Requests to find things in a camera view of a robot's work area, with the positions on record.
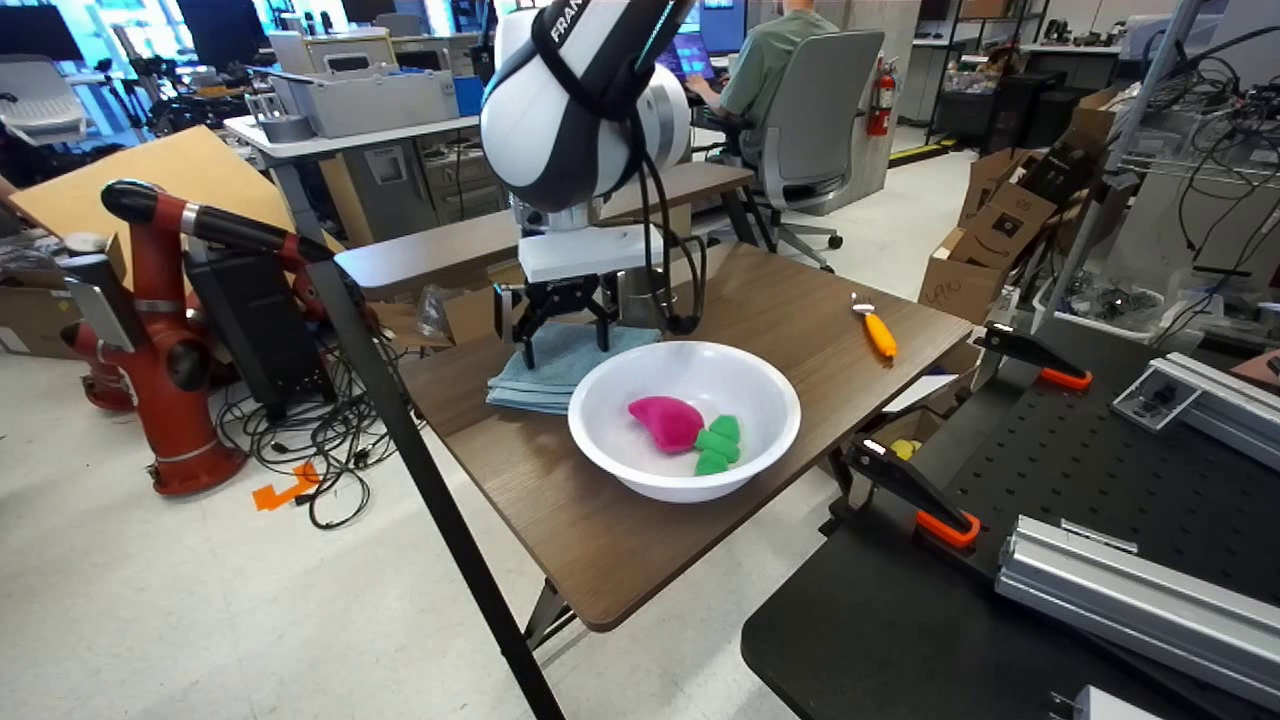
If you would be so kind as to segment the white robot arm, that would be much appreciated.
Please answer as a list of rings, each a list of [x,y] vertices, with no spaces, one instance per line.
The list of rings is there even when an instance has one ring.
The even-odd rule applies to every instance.
[[[502,185],[521,238],[527,309],[512,319],[525,365],[530,337],[564,312],[595,319],[595,343],[613,343],[617,266],[573,266],[595,238],[595,208],[640,181],[640,208],[660,221],[629,227],[629,247],[648,276],[662,331],[693,331],[700,309],[680,312],[668,282],[662,163],[693,141],[693,109],[660,64],[693,0],[545,0],[495,19],[495,72],[479,98],[482,161]]]

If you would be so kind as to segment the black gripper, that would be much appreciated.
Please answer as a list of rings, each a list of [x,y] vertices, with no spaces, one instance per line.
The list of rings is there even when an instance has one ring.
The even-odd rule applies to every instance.
[[[493,327],[499,341],[521,348],[525,365],[534,365],[534,331],[551,314],[575,312],[591,314],[595,348],[607,351],[613,324],[620,319],[613,276],[559,276],[538,282],[525,281],[493,289]]]

